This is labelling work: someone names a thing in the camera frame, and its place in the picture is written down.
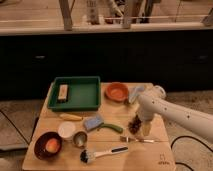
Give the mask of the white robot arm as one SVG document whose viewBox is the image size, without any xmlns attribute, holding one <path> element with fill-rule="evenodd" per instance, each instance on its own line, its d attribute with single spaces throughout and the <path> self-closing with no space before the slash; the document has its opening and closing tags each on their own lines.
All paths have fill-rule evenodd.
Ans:
<svg viewBox="0 0 213 171">
<path fill-rule="evenodd" d="M 213 115 L 193 110 L 165 100 L 166 92 L 161 86 L 153 86 L 138 95 L 137 115 L 145 135 L 150 132 L 155 114 L 168 118 L 185 129 L 213 143 Z"/>
</svg>

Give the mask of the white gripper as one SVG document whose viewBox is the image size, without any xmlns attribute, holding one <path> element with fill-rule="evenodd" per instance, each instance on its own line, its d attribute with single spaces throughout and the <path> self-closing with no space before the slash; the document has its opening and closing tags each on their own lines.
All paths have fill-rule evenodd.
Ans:
<svg viewBox="0 0 213 171">
<path fill-rule="evenodd" d="M 139 107 L 137 115 L 142 121 L 142 133 L 144 136 L 148 136 L 151 130 L 151 121 L 154 118 L 154 105 L 155 100 L 150 97 L 138 98 Z"/>
</svg>

